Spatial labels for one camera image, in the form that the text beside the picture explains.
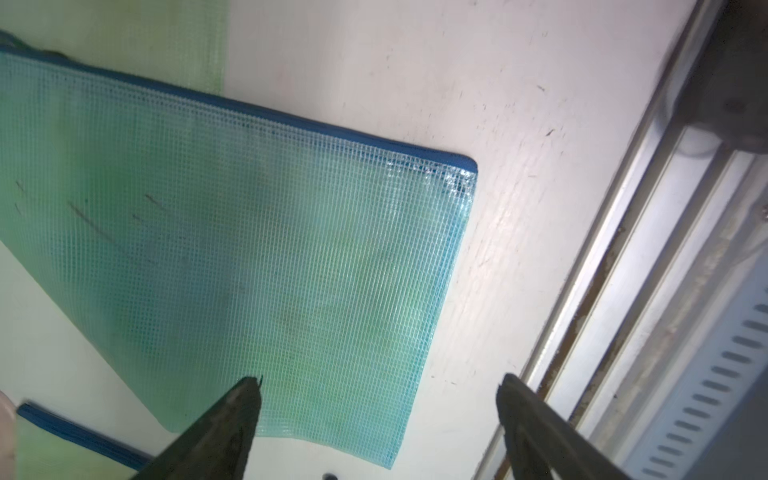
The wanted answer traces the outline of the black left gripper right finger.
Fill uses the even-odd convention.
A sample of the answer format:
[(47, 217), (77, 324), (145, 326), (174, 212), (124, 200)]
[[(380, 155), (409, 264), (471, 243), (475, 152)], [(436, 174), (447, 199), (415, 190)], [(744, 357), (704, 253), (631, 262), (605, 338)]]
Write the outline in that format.
[(507, 373), (496, 393), (506, 458), (516, 479), (625, 479), (516, 375)]

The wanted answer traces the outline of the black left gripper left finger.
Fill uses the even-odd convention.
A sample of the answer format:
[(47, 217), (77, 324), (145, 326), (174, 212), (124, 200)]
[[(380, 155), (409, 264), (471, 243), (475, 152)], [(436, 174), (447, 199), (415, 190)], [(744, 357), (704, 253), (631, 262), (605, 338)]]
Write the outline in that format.
[(262, 406), (262, 380), (244, 377), (136, 479), (242, 479)]

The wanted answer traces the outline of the large teal document bag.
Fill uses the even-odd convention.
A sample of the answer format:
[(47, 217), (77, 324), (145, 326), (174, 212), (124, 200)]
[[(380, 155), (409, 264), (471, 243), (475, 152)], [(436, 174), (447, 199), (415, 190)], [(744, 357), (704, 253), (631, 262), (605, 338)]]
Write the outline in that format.
[(391, 468), (477, 180), (464, 155), (1, 50), (2, 243), (172, 432), (254, 376), (260, 435)]

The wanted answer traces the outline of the pale green document bag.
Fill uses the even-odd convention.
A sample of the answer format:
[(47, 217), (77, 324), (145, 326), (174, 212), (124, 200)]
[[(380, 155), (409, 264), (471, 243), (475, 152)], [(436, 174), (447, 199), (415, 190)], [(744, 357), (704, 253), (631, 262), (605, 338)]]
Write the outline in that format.
[(1, 30), (88, 65), (223, 89), (228, 1), (3, 1)]

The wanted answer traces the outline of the light green document bag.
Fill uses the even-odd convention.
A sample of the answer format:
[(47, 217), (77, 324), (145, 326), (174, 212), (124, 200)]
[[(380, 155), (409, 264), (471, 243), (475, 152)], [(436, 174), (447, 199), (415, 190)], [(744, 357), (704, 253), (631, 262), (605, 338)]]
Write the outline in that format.
[(16, 410), (16, 479), (130, 479), (153, 457), (33, 403)]

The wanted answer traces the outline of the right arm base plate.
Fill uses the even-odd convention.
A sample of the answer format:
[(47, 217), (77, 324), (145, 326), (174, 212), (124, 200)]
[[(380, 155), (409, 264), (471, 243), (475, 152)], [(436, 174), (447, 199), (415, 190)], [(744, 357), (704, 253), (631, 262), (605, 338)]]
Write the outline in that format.
[(734, 150), (767, 153), (767, 3), (727, 1), (683, 89), (686, 124)]

